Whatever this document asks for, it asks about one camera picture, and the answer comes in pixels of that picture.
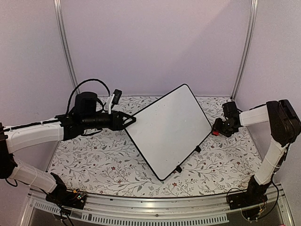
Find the white dry-erase whiteboard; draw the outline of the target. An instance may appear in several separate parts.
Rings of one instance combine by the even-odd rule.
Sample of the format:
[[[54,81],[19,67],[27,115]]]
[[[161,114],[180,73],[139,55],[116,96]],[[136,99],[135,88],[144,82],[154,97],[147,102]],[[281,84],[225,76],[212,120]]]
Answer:
[[[167,179],[209,136],[212,125],[187,84],[133,115],[125,131],[156,178]]]

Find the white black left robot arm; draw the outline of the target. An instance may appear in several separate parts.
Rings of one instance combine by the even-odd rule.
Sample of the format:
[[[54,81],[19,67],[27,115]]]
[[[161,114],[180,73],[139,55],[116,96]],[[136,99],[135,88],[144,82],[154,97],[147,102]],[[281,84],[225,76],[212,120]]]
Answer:
[[[14,127],[0,128],[0,178],[12,179],[34,186],[47,195],[47,200],[59,205],[83,202],[84,192],[69,190],[55,173],[45,173],[34,166],[14,159],[14,153],[22,149],[49,142],[68,141],[83,136],[88,129],[101,131],[124,130],[136,122],[136,118],[113,107],[119,103],[122,92],[115,90],[103,103],[94,92],[83,92],[75,97],[74,107],[46,121]]]

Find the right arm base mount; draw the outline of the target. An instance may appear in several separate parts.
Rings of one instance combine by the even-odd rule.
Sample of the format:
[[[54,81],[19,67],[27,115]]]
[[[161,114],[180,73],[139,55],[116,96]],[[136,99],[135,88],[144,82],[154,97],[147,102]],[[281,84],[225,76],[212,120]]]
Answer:
[[[271,181],[265,185],[260,185],[257,183],[254,176],[251,176],[248,182],[247,190],[236,194],[226,195],[226,201],[231,210],[264,203],[268,200],[266,191],[270,185]]]

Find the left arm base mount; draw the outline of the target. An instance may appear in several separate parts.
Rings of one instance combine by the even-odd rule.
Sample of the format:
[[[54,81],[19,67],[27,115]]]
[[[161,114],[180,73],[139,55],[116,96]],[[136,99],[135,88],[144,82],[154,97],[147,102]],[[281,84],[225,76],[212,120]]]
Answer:
[[[46,195],[46,201],[52,202],[60,206],[66,206],[76,209],[84,209],[87,192],[79,189],[68,190],[65,183],[59,178],[58,175],[50,173],[55,179],[56,187]]]

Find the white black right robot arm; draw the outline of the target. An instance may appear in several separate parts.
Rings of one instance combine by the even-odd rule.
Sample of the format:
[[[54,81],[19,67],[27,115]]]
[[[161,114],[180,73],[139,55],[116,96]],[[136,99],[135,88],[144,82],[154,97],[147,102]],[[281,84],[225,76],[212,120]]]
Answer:
[[[251,132],[260,151],[262,163],[251,176],[243,201],[254,205],[266,192],[274,174],[286,159],[290,145],[301,133],[301,121],[287,99],[268,101],[247,111],[238,109],[234,101],[222,105],[223,118],[217,118],[212,126],[212,134],[231,137],[246,127]]]

